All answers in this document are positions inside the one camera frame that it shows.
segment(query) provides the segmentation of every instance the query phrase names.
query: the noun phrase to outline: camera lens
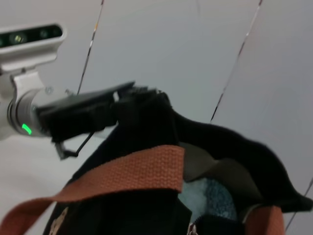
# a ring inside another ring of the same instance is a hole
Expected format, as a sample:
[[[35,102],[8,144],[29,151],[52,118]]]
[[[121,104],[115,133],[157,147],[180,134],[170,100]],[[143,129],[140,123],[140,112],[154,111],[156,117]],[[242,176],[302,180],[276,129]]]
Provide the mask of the camera lens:
[[[62,35],[62,30],[59,27],[55,27],[53,29],[53,36],[54,37],[60,37]]]
[[[44,29],[43,29],[43,30],[40,31],[40,37],[41,37],[41,38],[44,38],[44,39],[45,39],[45,38],[48,38],[48,36],[49,36],[49,34],[48,34],[48,31],[47,31],[47,30],[44,30]]]
[[[9,37],[10,43],[12,45],[18,45],[27,42],[27,37],[22,32],[11,33]]]

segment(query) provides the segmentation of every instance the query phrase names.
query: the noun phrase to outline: bag handle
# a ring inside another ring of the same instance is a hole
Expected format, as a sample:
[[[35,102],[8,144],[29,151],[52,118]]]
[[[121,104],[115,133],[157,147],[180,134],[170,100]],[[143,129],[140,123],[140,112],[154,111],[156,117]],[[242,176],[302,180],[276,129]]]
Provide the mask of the bag handle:
[[[23,235],[52,202],[78,202],[110,193],[140,189],[181,192],[184,149],[162,145],[100,165],[52,197],[29,200],[12,209],[0,225],[1,235]]]
[[[280,207],[258,207],[246,220],[246,235],[285,235],[285,226]]]

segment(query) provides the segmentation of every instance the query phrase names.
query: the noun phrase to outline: zipper pull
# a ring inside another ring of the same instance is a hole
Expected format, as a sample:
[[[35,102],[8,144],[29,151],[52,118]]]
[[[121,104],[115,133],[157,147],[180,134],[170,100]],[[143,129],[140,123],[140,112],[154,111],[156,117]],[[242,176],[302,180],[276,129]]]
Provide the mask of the zipper pull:
[[[194,223],[189,225],[187,235],[198,235],[197,234],[197,227],[196,227],[196,225]]]

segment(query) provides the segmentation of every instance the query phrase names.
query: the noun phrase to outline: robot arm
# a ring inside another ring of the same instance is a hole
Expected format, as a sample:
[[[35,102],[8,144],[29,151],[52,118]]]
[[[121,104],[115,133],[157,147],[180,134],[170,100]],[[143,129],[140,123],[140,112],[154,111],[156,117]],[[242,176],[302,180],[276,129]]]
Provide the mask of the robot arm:
[[[13,134],[49,137],[61,160],[81,149],[66,150],[65,140],[88,133],[90,138],[117,122],[137,124],[140,104],[158,93],[134,82],[79,95],[45,87],[36,66],[54,61],[65,37],[60,24],[0,30],[0,140]]]
[[[48,136],[34,111],[67,94],[46,88],[36,67],[56,59],[66,34],[55,23],[0,30],[0,140],[13,134]]]

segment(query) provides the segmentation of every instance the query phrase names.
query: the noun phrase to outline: blue fabric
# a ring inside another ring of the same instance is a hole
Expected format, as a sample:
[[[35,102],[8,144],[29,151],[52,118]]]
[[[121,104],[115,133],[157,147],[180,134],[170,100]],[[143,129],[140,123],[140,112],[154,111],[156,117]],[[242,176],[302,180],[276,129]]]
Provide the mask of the blue fabric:
[[[229,191],[214,179],[207,180],[207,214],[237,220],[237,212]]]

